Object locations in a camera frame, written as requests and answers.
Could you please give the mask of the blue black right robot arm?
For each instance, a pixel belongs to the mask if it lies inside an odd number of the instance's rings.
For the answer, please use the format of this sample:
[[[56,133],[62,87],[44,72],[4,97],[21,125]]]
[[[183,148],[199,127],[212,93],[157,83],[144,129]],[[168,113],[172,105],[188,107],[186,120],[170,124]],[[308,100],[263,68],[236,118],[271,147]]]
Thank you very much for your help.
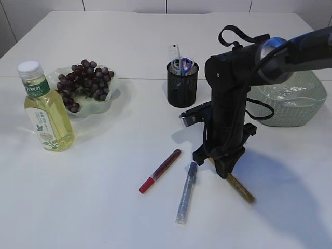
[[[194,113],[195,120],[204,124],[203,143],[193,152],[193,160],[202,165],[212,159],[217,174],[227,178],[244,154],[246,140],[256,134],[256,126],[245,123],[248,93],[253,86],[281,84],[293,72],[320,70],[331,67],[331,28],[323,28],[290,40],[269,34],[249,37],[238,27],[228,25],[248,42],[219,42],[231,47],[230,52],[211,56],[204,72],[211,87],[211,105]]]

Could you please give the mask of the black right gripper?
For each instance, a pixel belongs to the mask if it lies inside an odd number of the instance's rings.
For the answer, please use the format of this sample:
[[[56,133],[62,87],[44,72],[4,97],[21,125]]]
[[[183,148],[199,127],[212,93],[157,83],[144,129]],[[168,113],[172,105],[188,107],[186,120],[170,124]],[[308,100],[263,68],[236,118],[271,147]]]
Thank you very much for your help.
[[[211,87],[211,117],[204,123],[203,144],[193,152],[193,160],[202,165],[214,160],[216,173],[226,179],[244,154],[249,134],[244,131],[246,84],[256,66],[257,48],[239,48],[212,55],[204,72]]]

